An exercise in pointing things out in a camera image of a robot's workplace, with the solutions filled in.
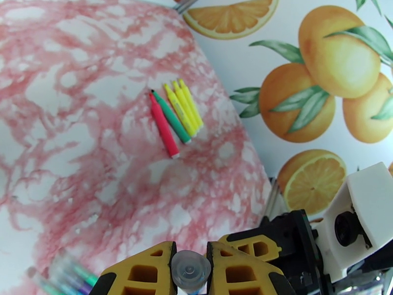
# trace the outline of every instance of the green marker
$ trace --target green marker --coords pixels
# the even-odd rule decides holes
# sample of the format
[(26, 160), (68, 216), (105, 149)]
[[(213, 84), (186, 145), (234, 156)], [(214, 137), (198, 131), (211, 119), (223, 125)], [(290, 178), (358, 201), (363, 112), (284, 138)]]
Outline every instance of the green marker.
[(90, 271), (86, 270), (84, 267), (81, 267), (79, 265), (74, 265), (74, 271), (77, 275), (83, 278), (83, 280), (86, 281), (92, 287), (94, 287), (94, 285), (98, 281), (98, 277), (92, 274)]
[(187, 131), (184, 129), (183, 125), (177, 119), (173, 111), (169, 108), (168, 104), (153, 89), (151, 90), (151, 92), (156, 98), (158, 104), (161, 106), (161, 109), (163, 110), (163, 113), (165, 115), (165, 118), (168, 120), (168, 123), (176, 132), (182, 143), (189, 144), (191, 142), (191, 137), (188, 135)]

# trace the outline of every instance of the camera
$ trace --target camera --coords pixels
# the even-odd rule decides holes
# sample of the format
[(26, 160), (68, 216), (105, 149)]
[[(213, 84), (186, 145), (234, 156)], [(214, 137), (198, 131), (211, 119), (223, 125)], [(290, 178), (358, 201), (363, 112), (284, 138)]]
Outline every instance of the camera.
[(393, 178), (382, 162), (347, 176), (314, 227), (333, 283), (393, 239), (392, 207)]

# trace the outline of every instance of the pink marble surface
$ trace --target pink marble surface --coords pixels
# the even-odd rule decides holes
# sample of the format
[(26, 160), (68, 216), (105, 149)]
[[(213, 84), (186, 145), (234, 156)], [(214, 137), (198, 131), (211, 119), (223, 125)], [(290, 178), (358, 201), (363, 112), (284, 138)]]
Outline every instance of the pink marble surface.
[[(182, 77), (205, 127), (168, 158), (146, 95)], [(0, 3), (0, 294), (60, 247), (100, 273), (163, 240), (255, 226), (270, 190), (182, 19), (134, 0)]]

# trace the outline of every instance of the highlighter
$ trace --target highlighter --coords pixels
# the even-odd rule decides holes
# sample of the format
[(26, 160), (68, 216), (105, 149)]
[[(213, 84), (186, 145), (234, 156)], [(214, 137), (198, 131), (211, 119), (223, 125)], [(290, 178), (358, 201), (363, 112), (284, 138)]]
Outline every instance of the highlighter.
[(199, 114), (198, 109), (197, 109), (197, 107), (195, 105), (193, 97), (191, 96), (190, 89), (188, 88), (188, 86), (186, 86), (184, 84), (183, 79), (179, 79), (179, 83), (180, 83), (180, 87), (181, 87), (181, 89), (183, 91), (183, 94), (184, 94), (184, 96), (187, 99), (188, 105), (190, 106), (191, 111), (192, 111), (192, 113), (194, 115), (194, 118), (195, 118), (196, 123), (198, 125), (198, 129), (200, 129), (200, 128), (203, 127), (203, 121), (202, 121), (202, 119), (200, 117), (200, 114)]
[(64, 292), (65, 288), (76, 289), (80, 295), (89, 295), (93, 286), (84, 281), (78, 274), (68, 267), (64, 260), (56, 259), (49, 267), (49, 280)]
[(85, 282), (94, 287), (94, 285), (98, 281), (98, 277), (83, 267), (75, 258), (67, 252), (65, 248), (60, 248), (58, 251), (58, 255), (60, 256), (62, 262), (67, 265), (73, 272), (79, 275)]
[(30, 267), (27, 269), (26, 274), (28, 277), (39, 286), (48, 295), (66, 295), (59, 291), (51, 282), (49, 282), (45, 277), (43, 277), (36, 268)]
[(167, 84), (164, 84), (164, 88), (165, 91), (167, 92), (168, 99), (172, 104), (173, 109), (176, 111), (176, 114), (179, 117), (180, 122), (183, 124), (188, 134), (191, 137), (194, 137), (197, 134), (197, 131), (194, 130), (193, 126), (191, 125), (188, 116), (184, 112), (183, 107), (180, 105), (180, 102), (176, 97), (176, 94), (170, 89), (170, 87)]
[(179, 102), (181, 104), (181, 107), (183, 107), (184, 112), (188, 116), (188, 119), (190, 120), (190, 123), (193, 126), (195, 132), (197, 132), (199, 126), (197, 124), (197, 121), (194, 118), (194, 115), (191, 111), (190, 106), (188, 105), (188, 102), (186, 100), (186, 97), (183, 94), (183, 91), (180, 89), (179, 84), (177, 84), (177, 81), (173, 81), (173, 87), (175, 89), (176, 96), (179, 99)]
[(51, 276), (49, 281), (67, 295), (85, 295), (85, 293), (76, 290), (73, 286), (68, 284), (65, 280), (62, 280), (59, 276)]
[(172, 112), (168, 104), (161, 98), (156, 91), (151, 90), (154, 97), (156, 98), (158, 104), (163, 110), (164, 116), (166, 117), (168, 123), (173, 128), (177, 136), (180, 138), (182, 143), (189, 144), (191, 142), (191, 137), (188, 135), (187, 131), (184, 129), (183, 125), (179, 122), (176, 115)]
[(170, 132), (169, 125), (165, 119), (164, 113), (153, 94), (149, 93), (149, 96), (151, 100), (151, 113), (156, 120), (158, 131), (160, 131), (164, 145), (167, 147), (169, 155), (172, 158), (177, 158), (180, 156), (180, 152), (177, 148), (175, 140), (173, 139), (172, 133)]

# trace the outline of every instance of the metal rod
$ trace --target metal rod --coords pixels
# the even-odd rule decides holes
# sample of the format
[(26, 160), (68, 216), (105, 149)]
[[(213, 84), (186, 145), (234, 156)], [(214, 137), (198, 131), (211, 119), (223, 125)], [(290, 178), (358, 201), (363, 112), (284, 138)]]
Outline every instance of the metal rod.
[(276, 205), (276, 199), (278, 197), (278, 195), (280, 194), (280, 187), (279, 187), (279, 183), (277, 182), (277, 179), (274, 177), (271, 180), (271, 186), (272, 189), (270, 190), (270, 194), (269, 194), (269, 198), (267, 200), (267, 205), (266, 205), (266, 209), (265, 209), (265, 216), (268, 216), (269, 218), (272, 217), (272, 211), (273, 208)]
[(174, 6), (174, 9), (179, 13), (183, 14), (191, 5), (193, 5), (198, 0), (181, 0), (177, 5)]

